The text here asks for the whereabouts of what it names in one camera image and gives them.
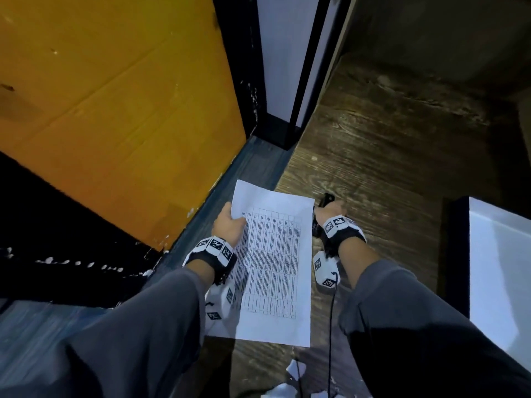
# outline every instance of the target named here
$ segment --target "black wrist strap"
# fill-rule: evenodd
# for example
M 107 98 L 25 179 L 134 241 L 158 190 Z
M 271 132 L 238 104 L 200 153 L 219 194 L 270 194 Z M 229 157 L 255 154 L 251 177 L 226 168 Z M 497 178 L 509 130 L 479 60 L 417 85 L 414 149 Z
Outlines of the black wrist strap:
M 214 270 L 214 283 L 225 283 L 227 276 L 236 264 L 236 254 L 232 246 L 221 237 L 212 236 L 197 243 L 188 253 L 183 266 L 193 260 L 205 261 Z
M 321 239 L 327 256 L 337 256 L 339 245 L 351 237 L 357 237 L 367 243 L 361 227 L 356 225 L 356 222 L 352 219 L 343 215 L 337 215 L 327 220 L 323 230 Z

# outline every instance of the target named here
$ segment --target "gray shirt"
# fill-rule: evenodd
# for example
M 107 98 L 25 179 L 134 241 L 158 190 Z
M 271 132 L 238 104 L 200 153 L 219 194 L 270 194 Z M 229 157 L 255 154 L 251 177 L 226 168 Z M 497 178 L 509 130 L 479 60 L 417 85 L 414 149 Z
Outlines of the gray shirt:
M 196 360 L 204 285 L 180 268 L 57 346 L 46 371 L 1 397 L 163 397 Z M 531 396 L 531 375 L 408 270 L 361 275 L 339 326 L 375 397 Z

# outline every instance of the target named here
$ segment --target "orange panel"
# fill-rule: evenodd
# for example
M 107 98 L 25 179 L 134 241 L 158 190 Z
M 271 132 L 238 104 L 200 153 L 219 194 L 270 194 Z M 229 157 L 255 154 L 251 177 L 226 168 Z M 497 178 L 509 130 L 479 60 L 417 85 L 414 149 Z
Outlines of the orange panel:
M 245 142 L 212 1 L 0 0 L 0 31 L 0 150 L 169 246 Z

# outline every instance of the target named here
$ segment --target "blue wooden plank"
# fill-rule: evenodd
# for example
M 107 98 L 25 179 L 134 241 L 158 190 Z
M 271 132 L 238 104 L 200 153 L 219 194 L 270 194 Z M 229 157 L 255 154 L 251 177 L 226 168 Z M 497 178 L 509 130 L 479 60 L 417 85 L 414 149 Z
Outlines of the blue wooden plank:
M 223 204 L 232 199 L 236 180 L 273 190 L 292 151 L 251 137 L 170 253 L 164 256 L 147 285 L 181 265 L 197 240 L 209 235 Z M 105 312 L 97 308 L 15 301 L 0 317 L 0 386 L 30 380 L 57 342 L 86 327 Z

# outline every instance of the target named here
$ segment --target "hand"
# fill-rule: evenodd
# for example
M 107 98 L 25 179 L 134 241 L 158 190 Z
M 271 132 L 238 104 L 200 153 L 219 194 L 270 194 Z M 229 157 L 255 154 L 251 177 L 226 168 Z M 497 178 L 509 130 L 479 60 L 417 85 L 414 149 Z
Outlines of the hand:
M 222 211 L 214 221 L 212 236 L 221 237 L 228 241 L 232 248 L 235 248 L 242 237 L 243 228 L 247 224 L 244 217 L 232 219 L 230 216 L 231 203 L 225 203 Z
M 332 201 L 326 207 L 315 208 L 313 210 L 315 213 L 315 220 L 317 220 L 317 223 L 323 227 L 326 221 L 330 218 L 337 215 L 346 215 L 347 209 L 343 207 L 344 204 L 343 201 Z

